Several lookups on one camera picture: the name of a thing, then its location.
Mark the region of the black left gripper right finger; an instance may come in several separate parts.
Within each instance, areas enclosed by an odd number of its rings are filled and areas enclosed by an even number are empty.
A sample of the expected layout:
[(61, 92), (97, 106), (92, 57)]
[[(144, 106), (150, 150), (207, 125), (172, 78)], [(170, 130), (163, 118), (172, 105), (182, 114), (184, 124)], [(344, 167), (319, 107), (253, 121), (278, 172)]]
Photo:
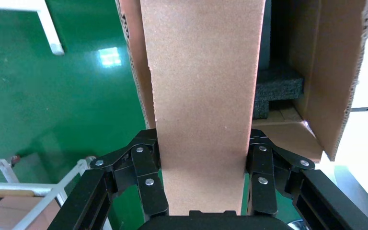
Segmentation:
[(313, 169), (310, 159), (276, 146), (263, 131), (252, 129), (246, 160), (250, 176), (247, 214), (276, 215), (276, 191), (291, 199), (298, 173)]

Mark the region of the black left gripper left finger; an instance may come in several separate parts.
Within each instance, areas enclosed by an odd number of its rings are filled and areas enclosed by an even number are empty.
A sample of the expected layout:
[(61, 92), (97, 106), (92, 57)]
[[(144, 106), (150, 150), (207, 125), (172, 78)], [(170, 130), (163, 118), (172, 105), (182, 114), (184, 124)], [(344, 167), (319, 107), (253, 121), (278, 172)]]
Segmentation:
[(158, 177), (161, 169), (156, 129), (146, 129), (123, 148), (91, 162), (92, 169), (105, 170), (113, 198), (136, 185), (144, 219), (168, 214), (168, 201)]

